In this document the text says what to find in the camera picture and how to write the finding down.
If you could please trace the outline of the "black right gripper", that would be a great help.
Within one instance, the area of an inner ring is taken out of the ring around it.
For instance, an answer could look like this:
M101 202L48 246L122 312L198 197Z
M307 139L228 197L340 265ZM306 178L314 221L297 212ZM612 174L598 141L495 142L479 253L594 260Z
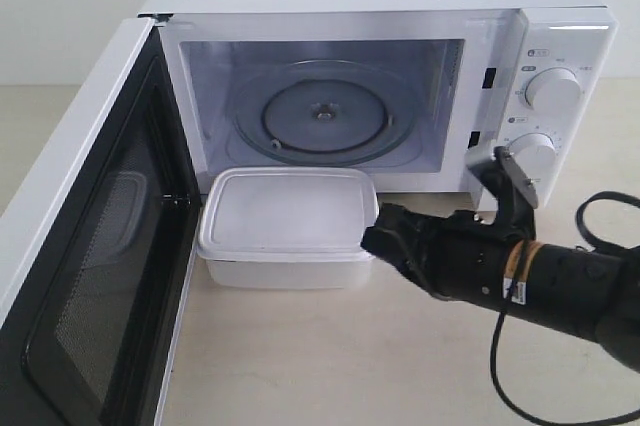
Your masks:
M406 280L444 300L504 302L504 270L513 234L483 224L467 211L449 217L411 212L383 203L376 226L367 227L363 250L393 266Z

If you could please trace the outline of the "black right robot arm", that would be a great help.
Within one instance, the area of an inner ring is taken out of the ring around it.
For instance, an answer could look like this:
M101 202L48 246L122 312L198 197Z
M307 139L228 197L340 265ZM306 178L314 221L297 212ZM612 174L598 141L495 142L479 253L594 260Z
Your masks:
M471 211L437 217L389 203L361 246L433 297L493 311L516 279L509 315L594 342L639 368L639 261L630 254L527 242Z

